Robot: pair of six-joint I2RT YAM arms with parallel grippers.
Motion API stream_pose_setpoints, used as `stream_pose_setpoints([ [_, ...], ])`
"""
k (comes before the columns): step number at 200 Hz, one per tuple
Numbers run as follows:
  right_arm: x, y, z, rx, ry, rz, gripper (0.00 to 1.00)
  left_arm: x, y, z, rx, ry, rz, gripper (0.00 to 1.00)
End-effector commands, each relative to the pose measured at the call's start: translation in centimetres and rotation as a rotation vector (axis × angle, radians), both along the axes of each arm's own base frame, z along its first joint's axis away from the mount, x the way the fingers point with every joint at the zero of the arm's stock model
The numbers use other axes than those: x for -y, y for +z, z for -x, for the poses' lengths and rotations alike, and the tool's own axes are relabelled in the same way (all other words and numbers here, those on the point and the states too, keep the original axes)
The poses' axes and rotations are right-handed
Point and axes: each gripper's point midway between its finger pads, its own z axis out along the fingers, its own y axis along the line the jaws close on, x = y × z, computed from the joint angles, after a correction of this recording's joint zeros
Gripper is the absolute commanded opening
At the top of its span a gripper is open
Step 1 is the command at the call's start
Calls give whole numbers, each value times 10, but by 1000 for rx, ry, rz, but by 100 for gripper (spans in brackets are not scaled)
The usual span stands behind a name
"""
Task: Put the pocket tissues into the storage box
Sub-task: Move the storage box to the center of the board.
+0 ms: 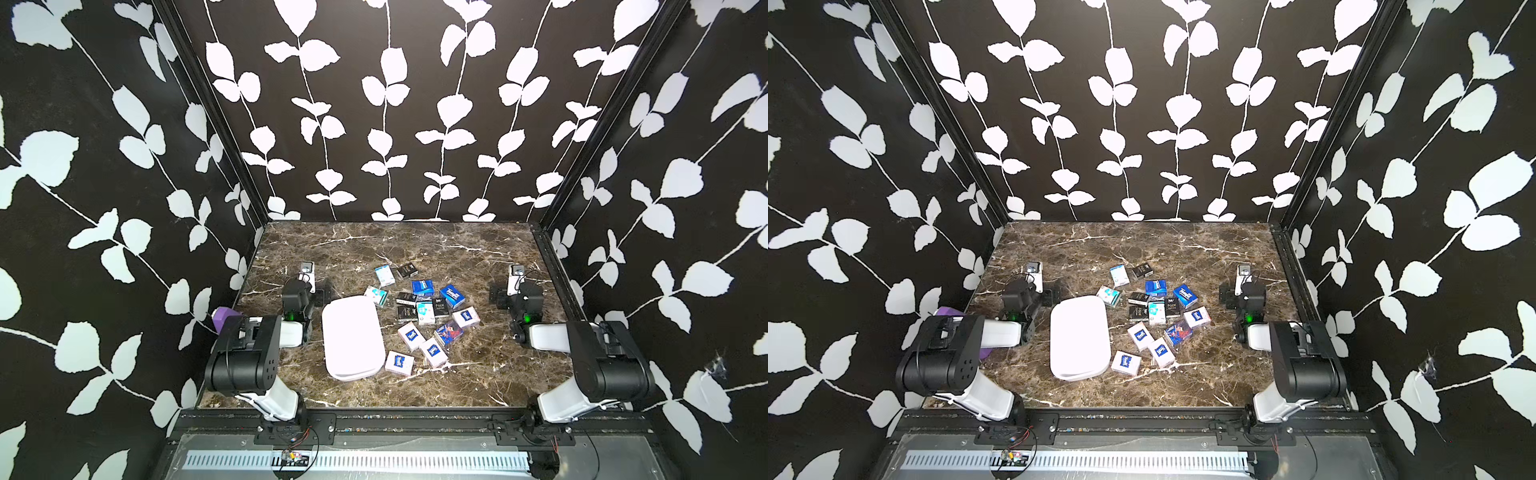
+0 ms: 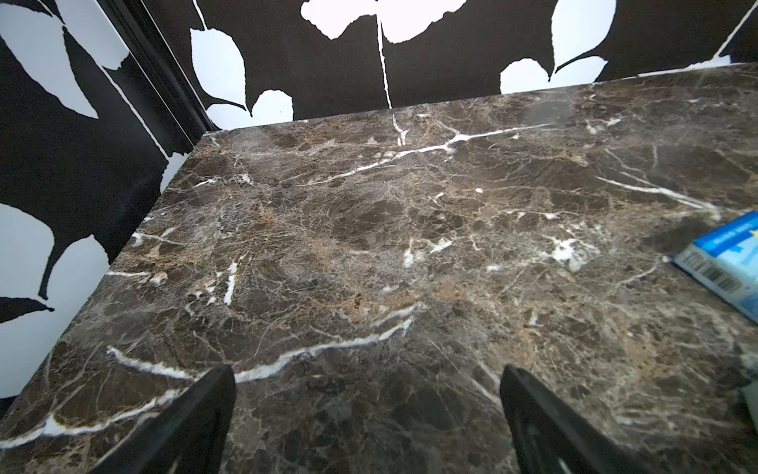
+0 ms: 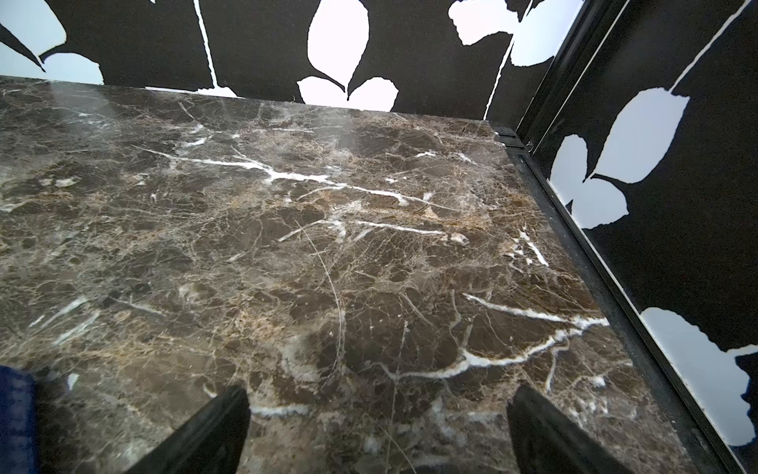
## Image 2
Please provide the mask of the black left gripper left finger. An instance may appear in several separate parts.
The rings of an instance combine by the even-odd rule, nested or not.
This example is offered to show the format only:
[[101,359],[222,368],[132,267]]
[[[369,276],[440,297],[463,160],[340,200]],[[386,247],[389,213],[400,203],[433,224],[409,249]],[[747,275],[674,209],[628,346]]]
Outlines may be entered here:
[[215,367],[92,471],[217,473],[235,400],[233,370],[229,365]]

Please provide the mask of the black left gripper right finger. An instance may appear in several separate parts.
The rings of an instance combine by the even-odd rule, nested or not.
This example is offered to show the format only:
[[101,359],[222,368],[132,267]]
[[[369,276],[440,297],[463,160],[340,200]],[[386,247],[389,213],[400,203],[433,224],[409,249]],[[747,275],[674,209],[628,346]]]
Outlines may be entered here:
[[521,472],[645,472],[526,369],[505,367],[499,396]]

